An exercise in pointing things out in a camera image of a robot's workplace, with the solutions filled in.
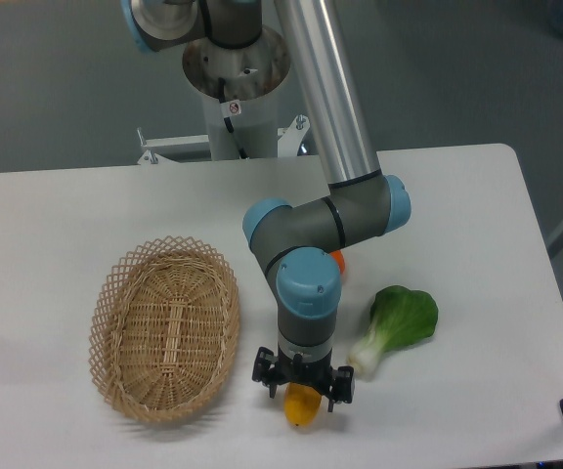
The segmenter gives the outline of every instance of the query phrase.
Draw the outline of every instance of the black cable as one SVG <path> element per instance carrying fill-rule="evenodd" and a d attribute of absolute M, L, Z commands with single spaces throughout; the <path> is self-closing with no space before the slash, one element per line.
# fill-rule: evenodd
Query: black cable
<path fill-rule="evenodd" d="M 201 9 L 201 17 L 203 19 L 203 30 L 205 37 L 212 36 L 212 18 L 210 17 L 210 9 L 207 6 L 206 0 L 199 0 L 199 7 Z"/>
<path fill-rule="evenodd" d="M 219 95 L 220 105 L 227 102 L 227 98 L 225 97 L 225 83 L 226 81 L 224 78 L 219 78 L 218 95 Z M 244 150 L 244 146 L 240 142 L 238 135 L 235 132 L 236 129 L 234 128 L 234 124 L 232 123 L 232 118 L 230 116 L 227 117 L 224 116 L 223 121 L 225 122 L 225 128 L 227 128 L 227 131 L 234 139 L 234 143 L 236 144 L 236 149 L 238 150 L 238 155 L 240 159 L 249 159 L 249 156 L 246 154 L 246 151 Z"/>

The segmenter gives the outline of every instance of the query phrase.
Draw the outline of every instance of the wicker basket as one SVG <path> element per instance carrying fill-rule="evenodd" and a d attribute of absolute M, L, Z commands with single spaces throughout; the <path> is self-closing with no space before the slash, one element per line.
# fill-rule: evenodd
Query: wicker basket
<path fill-rule="evenodd" d="M 93 382 L 128 417 L 186 416 L 219 391 L 238 342 L 234 273 L 189 238 L 138 246 L 112 268 L 91 328 Z"/>

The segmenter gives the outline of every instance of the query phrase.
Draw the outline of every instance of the orange fruit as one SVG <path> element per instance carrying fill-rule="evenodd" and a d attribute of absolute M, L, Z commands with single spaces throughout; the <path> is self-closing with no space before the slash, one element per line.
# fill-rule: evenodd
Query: orange fruit
<path fill-rule="evenodd" d="M 333 251 L 329 255 L 333 257 L 333 260 L 336 261 L 336 264 L 338 264 L 338 269 L 340 269 L 340 274 L 341 275 L 344 274 L 346 265 L 344 263 L 344 256 L 342 255 L 342 251 Z"/>
<path fill-rule="evenodd" d="M 283 413 L 292 425 L 310 425 L 319 413 L 322 396 L 310 386 L 288 383 L 283 397 Z"/>

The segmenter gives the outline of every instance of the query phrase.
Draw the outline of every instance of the blue joint cap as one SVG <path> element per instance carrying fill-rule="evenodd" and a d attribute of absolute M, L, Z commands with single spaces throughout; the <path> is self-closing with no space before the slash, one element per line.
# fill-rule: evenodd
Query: blue joint cap
<path fill-rule="evenodd" d="M 336 261 L 316 247 L 300 247 L 283 257 L 276 287 L 283 305 L 304 320 L 334 314 L 342 292 Z"/>
<path fill-rule="evenodd" d="M 276 208 L 289 207 L 290 204 L 282 198 L 265 198 L 247 210 L 242 219 L 242 231 L 246 241 L 251 245 L 251 238 L 264 217 Z"/>
<path fill-rule="evenodd" d="M 134 38 L 134 42 L 138 47 L 138 50 L 141 51 L 143 54 L 148 54 L 149 52 L 153 52 L 152 49 L 147 45 L 143 37 L 141 36 L 136 24 L 134 23 L 134 16 L 132 14 L 132 7 L 130 4 L 131 0 L 121 0 L 121 8 L 123 9 L 123 16 L 125 17 L 125 22 L 127 22 L 127 27 L 129 28 L 129 32 L 132 34 Z"/>
<path fill-rule="evenodd" d="M 396 176 L 385 176 L 390 188 L 390 218 L 386 233 L 394 232 L 408 222 L 411 215 L 410 195 L 403 182 Z"/>

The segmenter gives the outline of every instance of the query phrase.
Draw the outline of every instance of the white vegetable stalk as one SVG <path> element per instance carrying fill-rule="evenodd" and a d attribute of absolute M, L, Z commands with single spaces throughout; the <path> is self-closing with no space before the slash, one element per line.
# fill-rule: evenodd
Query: white vegetable stalk
<path fill-rule="evenodd" d="M 351 348 L 347 362 L 358 375 L 372 375 L 381 361 L 382 347 L 383 339 L 377 337 L 371 324 L 367 334 Z"/>

